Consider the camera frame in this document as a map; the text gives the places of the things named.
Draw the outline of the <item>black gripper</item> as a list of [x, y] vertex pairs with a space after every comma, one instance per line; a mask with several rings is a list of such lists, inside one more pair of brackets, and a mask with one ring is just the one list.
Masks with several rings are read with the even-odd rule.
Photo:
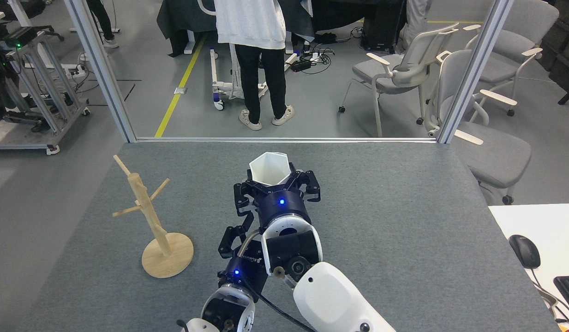
[[259, 182], [247, 179], [234, 185], [234, 205], [237, 215], [258, 211], [260, 230], [265, 231], [277, 217], [293, 213], [311, 223], [305, 201], [320, 202], [320, 185], [314, 172], [292, 172], [287, 179], [287, 190], [270, 190]]
[[219, 287], [227, 283], [238, 285], [248, 290], [251, 296], [259, 296], [263, 292], [268, 277], [262, 245], [260, 243], [248, 244], [242, 257], [238, 256], [240, 246], [232, 249], [232, 244], [237, 237], [242, 243], [245, 241], [253, 219], [253, 212], [247, 212], [242, 225], [230, 225], [225, 229], [218, 252], [223, 259], [231, 259], [227, 268], [217, 273], [217, 285]]

